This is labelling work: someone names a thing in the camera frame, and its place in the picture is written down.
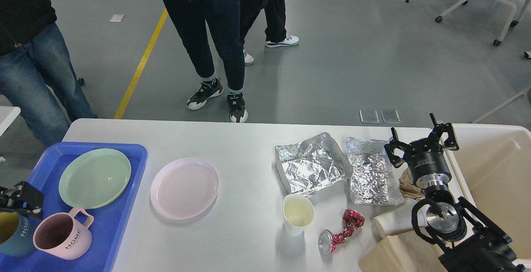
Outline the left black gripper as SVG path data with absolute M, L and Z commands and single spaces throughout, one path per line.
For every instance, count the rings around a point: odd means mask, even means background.
M 45 195 L 26 181 L 17 183 L 11 189 L 0 187 L 0 209 L 8 213 L 42 219 L 44 199 Z

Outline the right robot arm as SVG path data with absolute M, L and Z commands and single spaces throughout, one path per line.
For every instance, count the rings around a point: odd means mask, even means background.
M 391 164 L 406 163 L 413 185 L 423 192 L 411 211 L 414 232 L 440 247 L 438 259 L 448 272 L 523 272 L 523 264 L 514 264 L 512 238 L 465 197 L 451 194 L 444 151 L 459 149 L 455 130 L 451 123 L 438 123 L 434 114 L 430 118 L 433 129 L 426 138 L 405 143 L 391 128 L 384 146 Z

